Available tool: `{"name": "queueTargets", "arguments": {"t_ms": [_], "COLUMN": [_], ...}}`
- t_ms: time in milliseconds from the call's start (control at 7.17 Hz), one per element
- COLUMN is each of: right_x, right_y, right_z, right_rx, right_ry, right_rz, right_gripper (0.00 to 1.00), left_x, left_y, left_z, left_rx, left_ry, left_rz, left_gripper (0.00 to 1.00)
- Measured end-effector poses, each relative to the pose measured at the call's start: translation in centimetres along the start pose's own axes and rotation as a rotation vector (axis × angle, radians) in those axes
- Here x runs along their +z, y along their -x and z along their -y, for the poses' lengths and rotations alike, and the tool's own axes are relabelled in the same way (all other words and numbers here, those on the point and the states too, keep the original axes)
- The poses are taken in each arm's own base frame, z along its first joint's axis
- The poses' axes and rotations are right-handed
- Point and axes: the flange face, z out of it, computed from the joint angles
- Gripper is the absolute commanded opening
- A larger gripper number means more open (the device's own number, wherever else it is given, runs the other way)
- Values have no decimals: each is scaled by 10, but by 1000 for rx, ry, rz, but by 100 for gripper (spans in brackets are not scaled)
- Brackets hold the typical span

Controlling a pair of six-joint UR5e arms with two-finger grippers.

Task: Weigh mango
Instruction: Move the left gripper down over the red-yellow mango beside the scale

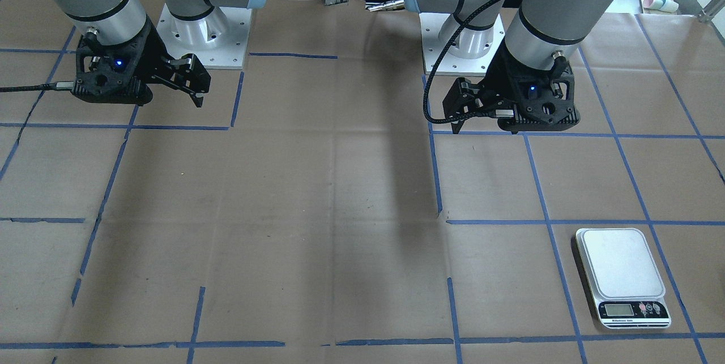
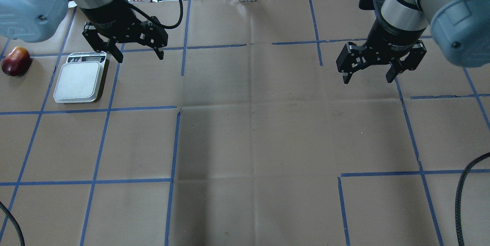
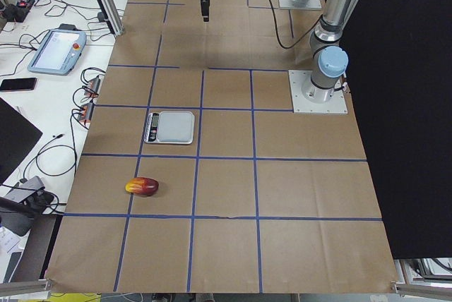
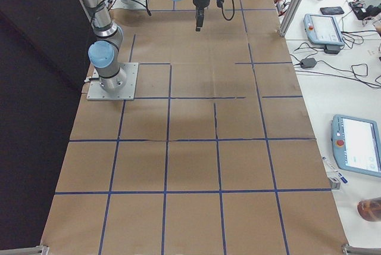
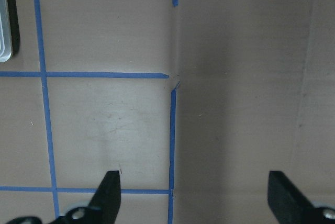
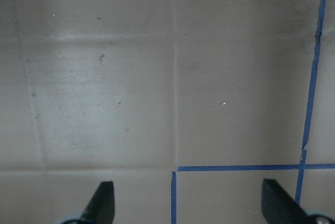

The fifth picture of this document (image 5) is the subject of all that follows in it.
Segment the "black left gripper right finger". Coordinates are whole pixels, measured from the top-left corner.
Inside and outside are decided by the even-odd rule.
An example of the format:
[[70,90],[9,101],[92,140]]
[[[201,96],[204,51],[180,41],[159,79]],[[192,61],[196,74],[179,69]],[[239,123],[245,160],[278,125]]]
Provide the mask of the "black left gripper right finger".
[[334,208],[313,205],[282,171],[269,171],[267,203],[278,223],[334,223]]

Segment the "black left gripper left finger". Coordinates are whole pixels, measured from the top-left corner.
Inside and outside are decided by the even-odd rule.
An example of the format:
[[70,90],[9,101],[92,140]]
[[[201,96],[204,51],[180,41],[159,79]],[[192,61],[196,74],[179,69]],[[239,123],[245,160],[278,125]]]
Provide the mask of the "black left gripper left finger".
[[114,224],[120,205],[120,174],[118,171],[108,171],[88,205],[71,209],[58,217],[56,223]]

